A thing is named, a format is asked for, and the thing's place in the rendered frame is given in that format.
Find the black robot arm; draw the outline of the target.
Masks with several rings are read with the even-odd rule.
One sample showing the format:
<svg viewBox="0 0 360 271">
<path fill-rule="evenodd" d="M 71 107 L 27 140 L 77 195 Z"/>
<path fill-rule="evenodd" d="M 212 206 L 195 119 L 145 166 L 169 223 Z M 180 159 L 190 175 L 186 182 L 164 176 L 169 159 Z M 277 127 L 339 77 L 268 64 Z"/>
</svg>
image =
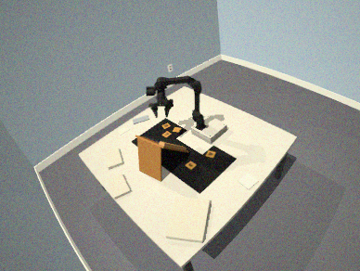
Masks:
<svg viewBox="0 0 360 271">
<path fill-rule="evenodd" d="M 201 85 L 199 81 L 196 81 L 194 78 L 190 76 L 182 76 L 182 77 L 174 77 L 174 78 L 166 78 L 166 77 L 159 77 L 157 82 L 154 84 L 153 87 L 146 87 L 146 95 L 147 96 L 157 96 L 165 95 L 165 88 L 169 84 L 182 84 L 188 83 L 193 89 L 195 93 L 195 108 L 192 110 L 192 117 L 196 122 L 196 127 L 199 130 L 203 130 L 207 125 L 205 125 L 203 114 L 200 113 L 200 94 L 201 94 Z M 157 90 L 157 91 L 156 91 Z M 165 105 L 171 105 L 174 103 L 173 99 L 167 100 L 167 98 L 161 100 L 161 102 Z M 162 104 L 161 103 L 161 104 Z"/>
</svg>

